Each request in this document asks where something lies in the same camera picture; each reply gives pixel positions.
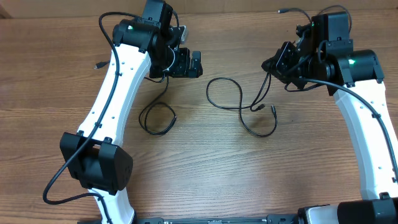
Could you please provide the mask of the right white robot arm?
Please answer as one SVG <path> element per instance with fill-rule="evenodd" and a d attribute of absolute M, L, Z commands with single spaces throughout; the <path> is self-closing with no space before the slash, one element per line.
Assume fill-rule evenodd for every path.
<path fill-rule="evenodd" d="M 262 63 L 295 91 L 325 86 L 343 115 L 361 181 L 361 199 L 300 208 L 293 223 L 396 223 L 397 136 L 386 103 L 384 73 L 376 53 L 355 50 L 352 18 L 321 11 L 298 26 L 298 41 L 285 42 Z"/>

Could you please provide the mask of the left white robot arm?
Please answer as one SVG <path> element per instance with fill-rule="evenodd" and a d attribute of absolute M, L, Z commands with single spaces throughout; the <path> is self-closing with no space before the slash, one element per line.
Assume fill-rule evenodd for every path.
<path fill-rule="evenodd" d="M 123 14 L 112 34 L 108 71 L 90 113 L 75 134 L 65 133 L 60 150 L 70 175 L 93 197 L 101 223 L 133 223 L 126 186 L 133 160 L 123 150 L 126 122 L 143 79 L 197 78 L 201 53 L 182 48 L 187 29 L 172 26 L 177 14 L 165 1 L 146 2 L 141 16 Z"/>

